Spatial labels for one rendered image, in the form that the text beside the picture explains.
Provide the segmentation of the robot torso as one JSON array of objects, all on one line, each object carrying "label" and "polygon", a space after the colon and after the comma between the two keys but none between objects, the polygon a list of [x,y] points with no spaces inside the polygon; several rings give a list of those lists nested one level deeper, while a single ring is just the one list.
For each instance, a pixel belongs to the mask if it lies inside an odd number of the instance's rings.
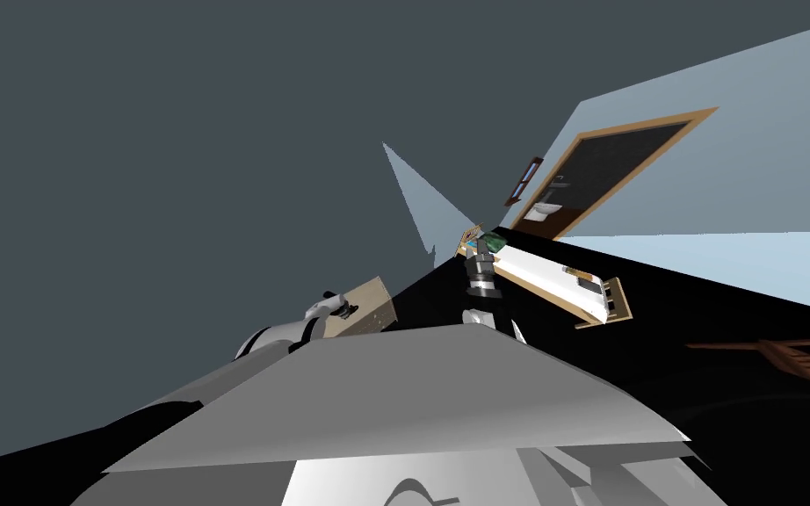
[{"label": "robot torso", "polygon": [[309,343],[72,506],[727,506],[623,390],[479,324]]}]

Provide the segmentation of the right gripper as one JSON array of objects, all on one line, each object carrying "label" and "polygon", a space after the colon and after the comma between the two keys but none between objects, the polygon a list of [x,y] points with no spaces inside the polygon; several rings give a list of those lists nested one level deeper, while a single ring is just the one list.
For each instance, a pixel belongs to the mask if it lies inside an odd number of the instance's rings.
[{"label": "right gripper", "polygon": [[473,247],[466,246],[466,270],[471,281],[492,281],[495,276],[495,257],[490,253],[485,242],[476,242]]}]

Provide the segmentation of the brown framed wall picture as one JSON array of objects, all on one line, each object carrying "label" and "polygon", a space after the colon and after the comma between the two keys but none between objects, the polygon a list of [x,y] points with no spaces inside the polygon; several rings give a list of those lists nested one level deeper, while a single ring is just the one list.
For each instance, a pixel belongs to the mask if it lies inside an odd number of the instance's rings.
[{"label": "brown framed wall picture", "polygon": [[508,199],[505,202],[506,207],[513,206],[517,202],[521,200],[521,196],[523,192],[526,190],[527,186],[529,185],[530,181],[532,180],[533,176],[539,168],[543,165],[544,158],[541,157],[533,157],[524,171],[522,172],[521,177],[519,178],[518,182],[514,186],[512,192],[510,193]]}]

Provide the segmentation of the white bed with wooden frame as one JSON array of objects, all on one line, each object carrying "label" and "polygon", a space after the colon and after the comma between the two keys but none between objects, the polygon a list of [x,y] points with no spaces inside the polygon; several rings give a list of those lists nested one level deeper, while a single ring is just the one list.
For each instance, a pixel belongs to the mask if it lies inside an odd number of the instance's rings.
[{"label": "white bed with wooden frame", "polygon": [[577,329],[633,318],[618,278],[603,280],[508,245],[491,256],[496,275],[576,316]]}]

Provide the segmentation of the brown wooden furniture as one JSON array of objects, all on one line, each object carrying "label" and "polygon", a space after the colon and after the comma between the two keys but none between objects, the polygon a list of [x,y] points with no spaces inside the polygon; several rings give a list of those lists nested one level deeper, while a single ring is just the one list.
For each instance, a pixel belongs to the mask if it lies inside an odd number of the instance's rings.
[{"label": "brown wooden furniture", "polygon": [[810,353],[802,350],[810,347],[810,339],[758,340],[753,343],[691,343],[687,347],[705,350],[756,351],[777,369],[810,380]]}]

